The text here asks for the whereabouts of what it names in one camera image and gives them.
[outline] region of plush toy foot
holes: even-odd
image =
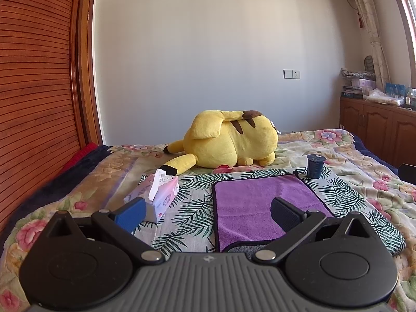
[[[186,155],[182,155],[171,159],[170,161],[166,162],[160,168],[166,171],[167,175],[170,176],[177,176],[181,173],[184,173],[191,167],[196,164],[196,156],[188,153]]]
[[[174,167],[171,167],[169,165],[162,165],[159,169],[166,171],[166,175],[168,176],[176,176],[178,173],[178,170],[176,170]]]
[[[269,156],[260,160],[259,164],[260,166],[268,166],[275,161],[275,158],[276,158],[276,155],[274,152],[272,152]]]
[[[237,161],[238,166],[250,166],[253,163],[254,163],[254,161],[251,158],[248,158],[248,157],[240,158]]]
[[[180,153],[184,150],[184,141],[177,140],[176,142],[172,142],[169,145],[165,146],[163,149],[164,153]]]

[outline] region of white logo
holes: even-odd
[[[203,258],[206,262],[210,263],[211,261],[215,260],[215,258],[213,256],[205,256]]]

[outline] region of plastic bag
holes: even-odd
[[[369,92],[369,96],[367,96],[365,100],[369,102],[389,104],[391,106],[398,106],[398,107],[404,104],[403,98],[395,98],[395,97],[387,96],[384,92],[382,92],[379,89],[371,90]]]

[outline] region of yellow stuffed animal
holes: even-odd
[[[183,140],[169,144],[165,153],[185,154],[162,165],[168,175],[180,175],[194,165],[252,165],[258,160],[267,166],[275,160],[277,130],[255,110],[206,110],[199,113]]]

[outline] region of bed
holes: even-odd
[[[101,208],[118,208],[138,182],[173,157],[163,153],[164,147],[99,146],[25,201],[1,236],[4,250],[0,261],[0,306],[13,311],[27,307],[18,269],[56,210],[86,217]],[[319,182],[332,184],[335,192],[348,189],[365,202],[369,215],[377,219],[373,222],[376,228],[380,222],[384,224],[381,230],[390,225],[396,228],[383,241],[399,269],[399,284],[390,305],[397,311],[414,311],[416,186],[400,181],[396,169],[379,163],[359,138],[354,143],[354,137],[344,130],[281,135],[276,159],[266,168],[256,165],[214,170],[194,167],[180,176],[180,192],[162,220],[158,224],[143,222],[134,234],[166,256],[174,251],[213,252],[216,240],[212,184],[229,179],[277,176],[294,170],[301,174],[307,163],[306,155],[310,153],[327,158],[324,176]],[[319,184],[315,187],[321,200],[325,200]]]

